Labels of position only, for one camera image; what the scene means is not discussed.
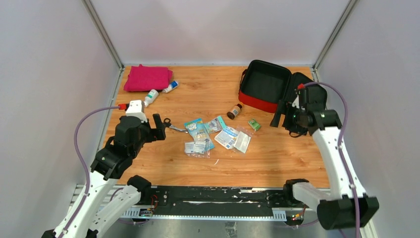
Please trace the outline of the black handled scissors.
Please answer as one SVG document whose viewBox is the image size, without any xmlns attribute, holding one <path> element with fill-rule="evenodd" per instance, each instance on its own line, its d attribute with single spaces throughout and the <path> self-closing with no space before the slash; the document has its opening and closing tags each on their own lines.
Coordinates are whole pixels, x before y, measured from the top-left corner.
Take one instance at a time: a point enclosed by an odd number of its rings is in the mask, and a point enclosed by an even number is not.
<svg viewBox="0 0 420 238">
<path fill-rule="evenodd" d="M 178 128 L 178 127 L 174 126 L 174 125 L 171 123 L 171 119 L 169 119 L 169 118 L 165 118 L 165 119 L 163 120 L 163 124 L 165 125 L 165 127 L 170 128 L 170 129 L 172 129 L 172 130 L 175 130 L 175 131 L 178 131 L 178 132 L 183 132 L 183 133 L 188 133 L 188 130 L 186 130 L 186 129 L 181 129 L 181 128 Z"/>
</svg>

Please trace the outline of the black red medicine case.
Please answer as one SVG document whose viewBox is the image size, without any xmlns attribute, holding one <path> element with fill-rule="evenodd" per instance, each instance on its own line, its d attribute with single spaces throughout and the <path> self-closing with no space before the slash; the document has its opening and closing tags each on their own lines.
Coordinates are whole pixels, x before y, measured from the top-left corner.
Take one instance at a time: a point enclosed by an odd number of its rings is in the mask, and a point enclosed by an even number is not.
<svg viewBox="0 0 420 238">
<path fill-rule="evenodd" d="M 239 84 L 238 99 L 247 106 L 268 113 L 277 111 L 279 102 L 285 102 L 282 114 L 292 114 L 292 106 L 300 84 L 312 80 L 301 72 L 292 73 L 289 69 L 270 62 L 255 59 L 243 71 Z"/>
</svg>

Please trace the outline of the blue cotton swab packet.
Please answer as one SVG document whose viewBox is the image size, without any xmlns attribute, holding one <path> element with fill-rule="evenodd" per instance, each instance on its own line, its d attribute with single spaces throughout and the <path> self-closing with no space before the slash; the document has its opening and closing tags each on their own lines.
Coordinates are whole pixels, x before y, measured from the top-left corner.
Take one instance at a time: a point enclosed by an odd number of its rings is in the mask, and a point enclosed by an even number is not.
<svg viewBox="0 0 420 238">
<path fill-rule="evenodd" d="M 201 118 L 185 122 L 185 128 L 188 133 L 192 136 L 194 141 L 205 142 L 205 151 L 215 148 L 210 135 L 205 127 L 205 124 Z"/>
</svg>

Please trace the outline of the brown medicine bottle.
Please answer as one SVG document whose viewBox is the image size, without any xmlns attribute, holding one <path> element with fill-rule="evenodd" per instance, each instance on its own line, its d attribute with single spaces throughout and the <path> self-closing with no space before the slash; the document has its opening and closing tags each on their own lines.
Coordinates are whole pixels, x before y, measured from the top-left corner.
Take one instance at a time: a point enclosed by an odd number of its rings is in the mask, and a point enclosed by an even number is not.
<svg viewBox="0 0 420 238">
<path fill-rule="evenodd" d="M 235 119 L 242 111 L 242 104 L 235 104 L 233 108 L 226 113 L 229 119 Z"/>
</svg>

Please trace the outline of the clear bag small sachets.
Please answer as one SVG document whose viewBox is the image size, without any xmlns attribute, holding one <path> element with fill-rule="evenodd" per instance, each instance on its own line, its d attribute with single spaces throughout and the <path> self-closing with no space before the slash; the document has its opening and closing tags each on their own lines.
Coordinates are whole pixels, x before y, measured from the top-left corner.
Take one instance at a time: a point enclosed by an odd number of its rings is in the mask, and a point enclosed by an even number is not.
<svg viewBox="0 0 420 238">
<path fill-rule="evenodd" d="M 186 142 L 184 144 L 184 153 L 189 157 L 209 158 L 210 144 L 205 141 Z"/>
</svg>

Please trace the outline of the teal edged small packet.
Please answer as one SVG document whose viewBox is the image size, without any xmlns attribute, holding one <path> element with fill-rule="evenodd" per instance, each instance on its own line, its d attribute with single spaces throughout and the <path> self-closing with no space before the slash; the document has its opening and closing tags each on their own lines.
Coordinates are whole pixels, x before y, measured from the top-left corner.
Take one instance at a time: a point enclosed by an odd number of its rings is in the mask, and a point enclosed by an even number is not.
<svg viewBox="0 0 420 238">
<path fill-rule="evenodd" d="M 222 131 L 227 127 L 222 116 L 217 116 L 214 119 L 204 123 L 204 126 L 209 134 Z"/>
</svg>

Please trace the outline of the white blue paper packet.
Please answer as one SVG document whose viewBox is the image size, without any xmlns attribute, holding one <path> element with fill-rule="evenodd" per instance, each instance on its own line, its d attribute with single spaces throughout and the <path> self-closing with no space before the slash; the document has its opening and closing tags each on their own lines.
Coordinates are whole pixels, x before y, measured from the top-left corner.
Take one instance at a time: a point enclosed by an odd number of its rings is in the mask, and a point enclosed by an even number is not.
<svg viewBox="0 0 420 238">
<path fill-rule="evenodd" d="M 222 145 L 224 148 L 230 150 L 233 148 L 236 139 L 239 135 L 239 131 L 236 129 L 227 126 L 223 130 L 221 130 L 216 136 L 215 141 Z"/>
</svg>

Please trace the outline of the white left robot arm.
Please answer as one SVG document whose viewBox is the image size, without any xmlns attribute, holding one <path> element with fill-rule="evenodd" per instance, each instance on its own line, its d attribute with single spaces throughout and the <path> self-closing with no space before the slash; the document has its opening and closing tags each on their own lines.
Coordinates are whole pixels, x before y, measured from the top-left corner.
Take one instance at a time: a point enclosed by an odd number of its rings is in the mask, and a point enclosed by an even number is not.
<svg viewBox="0 0 420 238">
<path fill-rule="evenodd" d="M 106 231 L 136 203 L 148 204 L 152 198 L 151 182 L 141 176 L 131 177 L 127 185 L 104 208 L 102 202 L 124 172 L 132 165 L 144 144 L 165 140 L 165 125 L 159 114 L 153 114 L 156 127 L 135 116 L 122 116 L 103 149 L 98 151 L 84 191 L 70 212 L 44 238 L 101 238 Z"/>
</svg>

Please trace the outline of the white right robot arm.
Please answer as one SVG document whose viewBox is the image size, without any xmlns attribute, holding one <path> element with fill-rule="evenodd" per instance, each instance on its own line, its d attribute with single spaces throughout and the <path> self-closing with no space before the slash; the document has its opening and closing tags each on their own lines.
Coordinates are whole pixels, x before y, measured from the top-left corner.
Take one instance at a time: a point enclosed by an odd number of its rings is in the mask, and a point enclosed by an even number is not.
<svg viewBox="0 0 420 238">
<path fill-rule="evenodd" d="M 327 92 L 316 83 L 300 84 L 279 103 L 283 127 L 290 133 L 308 133 L 317 145 L 330 184 L 330 192 L 315 188 L 307 179 L 289 179 L 283 200 L 289 207 L 303 203 L 316 211 L 326 230 L 355 228 L 360 232 L 379 209 L 378 199 L 369 196 L 359 181 L 344 142 L 346 119 L 326 108 Z"/>
</svg>

